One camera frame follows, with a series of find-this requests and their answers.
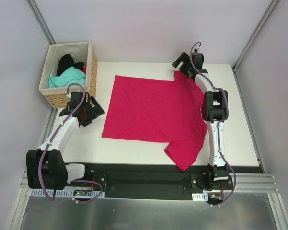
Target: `black cloth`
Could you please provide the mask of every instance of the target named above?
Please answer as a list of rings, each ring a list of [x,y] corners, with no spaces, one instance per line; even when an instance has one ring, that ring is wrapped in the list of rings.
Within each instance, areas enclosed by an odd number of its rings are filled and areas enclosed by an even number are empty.
[[[74,63],[72,56],[70,54],[65,54],[63,57],[61,57],[61,60],[58,62],[57,77],[61,76],[61,74],[64,73],[65,70],[67,70],[72,66],[82,71],[84,65],[85,65],[84,62]]]

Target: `metal frame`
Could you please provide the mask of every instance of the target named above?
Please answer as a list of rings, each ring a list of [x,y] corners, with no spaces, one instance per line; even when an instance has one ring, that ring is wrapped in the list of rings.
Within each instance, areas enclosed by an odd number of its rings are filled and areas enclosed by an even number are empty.
[[[30,9],[32,10],[32,13],[34,14],[34,17],[36,18],[39,27],[41,28],[41,30],[43,31],[47,41],[49,42],[49,44],[55,44],[55,40],[36,4],[36,2],[34,0],[26,0],[27,3],[29,4]]]
[[[30,9],[32,10],[40,28],[42,29],[46,39],[48,40],[49,44],[55,44],[56,42],[55,42],[55,40],[54,40],[54,38],[53,38],[49,28],[48,28],[43,16],[42,16],[37,4],[35,3],[35,1],[34,0],[26,0],[26,1],[29,5]],[[279,2],[280,2],[280,0],[271,0],[270,4],[268,5],[266,11],[264,12],[262,18],[260,19],[254,32],[252,33],[247,44],[245,45],[244,49],[242,50],[236,64],[234,65],[234,68],[233,68],[234,77],[235,77],[238,91],[240,94],[241,102],[242,102],[242,105],[244,108],[247,124],[248,124],[249,130],[251,133],[251,137],[253,140],[255,152],[257,154],[258,160],[260,162],[260,165],[261,165],[263,171],[265,170],[264,161],[259,154],[256,140],[255,140],[255,137],[253,135],[253,129],[252,129],[249,117],[248,117],[248,113],[247,113],[247,106],[245,104],[243,93],[241,91],[241,88],[240,88],[240,85],[238,82],[238,76],[237,76],[236,70],[240,66],[242,61],[244,60],[250,47],[252,46],[252,44],[254,43],[254,41],[256,40],[258,35],[260,34],[261,30],[265,26],[267,20],[269,19],[269,17],[271,16],[272,12],[274,11],[274,9],[276,8],[276,6],[278,5]],[[50,113],[49,113],[46,127],[45,127],[45,131],[44,131],[43,136],[42,136],[42,142],[48,137],[48,135],[51,132],[53,123],[55,121],[56,112],[57,112],[57,110],[52,108]],[[236,186],[235,192],[237,192],[237,193],[267,193],[269,200],[270,200],[271,208],[272,208],[272,211],[274,214],[274,218],[275,218],[277,227],[281,230],[288,229],[288,218],[287,218],[287,214],[283,208],[284,206],[282,203],[281,195],[279,193],[280,191],[279,191],[278,184],[275,181],[275,177],[272,174],[238,173],[237,178],[238,179],[237,179],[237,186]],[[20,184],[19,192],[18,192],[17,197],[16,197],[16,201],[15,201],[14,206],[12,208],[12,213],[9,217],[9,221],[8,221],[8,225],[7,225],[6,229],[18,230],[20,228],[21,223],[22,223],[22,219],[24,216],[25,208],[26,208],[26,205],[28,203],[28,199],[29,199],[30,194],[31,194],[31,189],[28,188],[27,175],[26,175],[26,171],[25,171],[22,182]]]
[[[241,65],[241,63],[244,60],[247,52],[249,51],[249,49],[251,48],[251,46],[255,42],[256,38],[258,37],[258,35],[262,31],[262,29],[265,26],[267,20],[270,18],[270,16],[272,15],[273,11],[275,10],[276,6],[278,5],[278,3],[280,1],[281,0],[271,0],[271,2],[269,3],[267,9],[265,10],[263,16],[261,17],[258,25],[254,29],[253,33],[251,34],[250,38],[248,39],[248,41],[247,41],[247,43],[246,43],[246,45],[244,47],[244,49],[242,50],[240,56],[238,57],[238,60],[236,61],[235,65],[233,66],[234,70],[237,70],[238,67]]]
[[[260,151],[258,149],[258,145],[257,145],[256,139],[255,139],[255,136],[253,134],[253,127],[251,125],[251,122],[250,122],[250,119],[249,119],[249,116],[248,116],[248,109],[247,109],[247,105],[246,105],[246,101],[245,101],[245,98],[244,98],[243,91],[242,91],[240,83],[239,83],[238,73],[234,69],[232,69],[232,71],[233,71],[235,83],[236,83],[236,86],[238,88],[238,92],[239,92],[239,95],[240,95],[240,100],[242,102],[244,114],[245,114],[245,117],[246,117],[246,122],[247,122],[247,125],[248,125],[248,129],[249,129],[249,132],[250,132],[250,136],[251,136],[252,142],[253,142],[254,151],[255,151],[255,153],[257,155],[257,159],[259,161],[259,165],[262,167],[263,171],[265,172],[264,159],[260,155]]]

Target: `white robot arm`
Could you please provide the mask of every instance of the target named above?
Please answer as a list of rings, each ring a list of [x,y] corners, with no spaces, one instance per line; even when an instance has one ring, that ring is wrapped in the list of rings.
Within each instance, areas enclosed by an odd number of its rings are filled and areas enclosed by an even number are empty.
[[[203,69],[204,56],[199,49],[191,49],[191,54],[183,52],[172,64],[198,85],[204,93],[201,114],[206,121],[210,141],[210,158],[207,174],[196,180],[196,185],[211,191],[213,185],[219,185],[229,180],[229,165],[224,152],[224,121],[228,118],[228,93],[221,88],[216,88],[210,80],[207,70]]]

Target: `teal cloth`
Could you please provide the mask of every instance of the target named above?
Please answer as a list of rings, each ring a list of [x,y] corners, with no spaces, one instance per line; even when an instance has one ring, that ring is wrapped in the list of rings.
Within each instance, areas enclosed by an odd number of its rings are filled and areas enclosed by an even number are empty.
[[[50,74],[48,87],[68,87],[72,83],[78,83],[80,85],[85,85],[86,75],[81,70],[70,67],[61,74],[61,76],[54,77]]]

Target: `gray floor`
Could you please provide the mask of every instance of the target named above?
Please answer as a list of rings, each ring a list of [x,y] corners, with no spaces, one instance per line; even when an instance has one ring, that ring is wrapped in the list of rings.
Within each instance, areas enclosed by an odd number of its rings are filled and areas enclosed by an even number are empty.
[[[226,204],[97,199],[88,204],[31,197],[22,230],[273,230],[266,194],[235,193]]]

